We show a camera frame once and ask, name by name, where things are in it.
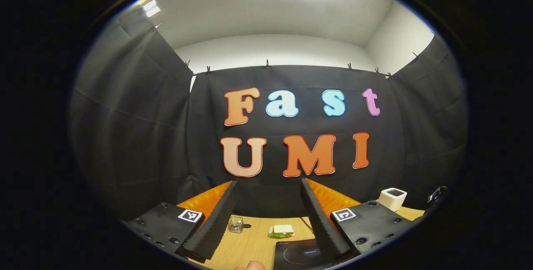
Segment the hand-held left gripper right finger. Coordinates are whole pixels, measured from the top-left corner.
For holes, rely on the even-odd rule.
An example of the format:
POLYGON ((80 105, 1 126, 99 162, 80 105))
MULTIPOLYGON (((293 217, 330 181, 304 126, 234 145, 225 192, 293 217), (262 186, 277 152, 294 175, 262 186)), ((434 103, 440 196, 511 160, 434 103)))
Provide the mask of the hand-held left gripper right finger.
POLYGON ((336 206, 327 210, 320 198, 326 187, 301 179, 301 200, 318 247, 325 259, 339 260, 377 251, 412 230, 417 224, 376 200, 349 206, 336 197, 336 206))

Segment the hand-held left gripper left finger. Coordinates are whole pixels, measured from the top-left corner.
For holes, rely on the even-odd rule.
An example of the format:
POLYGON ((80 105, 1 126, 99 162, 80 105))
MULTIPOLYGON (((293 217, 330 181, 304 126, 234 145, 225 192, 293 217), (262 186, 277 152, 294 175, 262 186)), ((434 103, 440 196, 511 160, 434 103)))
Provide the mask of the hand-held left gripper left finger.
POLYGON ((221 243, 238 200, 238 181, 229 181, 181 204, 160 203, 125 226, 169 254, 204 263, 221 243))

